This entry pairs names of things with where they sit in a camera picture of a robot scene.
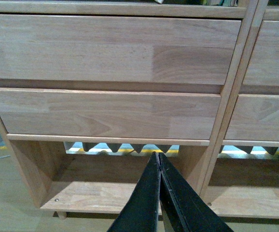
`black tongs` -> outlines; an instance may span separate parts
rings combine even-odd
[[[156,232],[159,200],[166,232],[232,232],[166,156],[156,152],[108,232]]]

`open shelf compartment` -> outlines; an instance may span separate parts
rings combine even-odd
[[[58,212],[120,213],[148,156],[66,154],[63,142],[10,141],[36,207]],[[196,191],[207,146],[180,146],[169,160]]]
[[[204,200],[223,217],[279,218],[279,160],[218,158]]]

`drawer front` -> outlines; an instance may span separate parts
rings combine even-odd
[[[279,86],[279,21],[263,21],[243,84]]]
[[[223,85],[240,23],[0,15],[0,78]]]
[[[279,141],[279,96],[239,95],[225,139]]]
[[[0,88],[9,133],[209,139],[215,94]]]

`wooden cabinet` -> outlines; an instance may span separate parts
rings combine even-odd
[[[216,213],[279,218],[279,185],[258,188],[273,163],[217,160],[222,144],[279,145],[267,2],[0,1],[0,132],[34,204],[119,213],[147,163],[70,156],[63,142],[180,145],[171,161]]]

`floor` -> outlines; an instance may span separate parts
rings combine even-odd
[[[0,149],[0,157],[8,155]],[[105,232],[115,216],[70,214],[60,220],[53,212],[34,208],[12,159],[0,159],[0,232]],[[279,232],[279,220],[224,218],[235,232]],[[164,231],[159,222],[158,231]]]

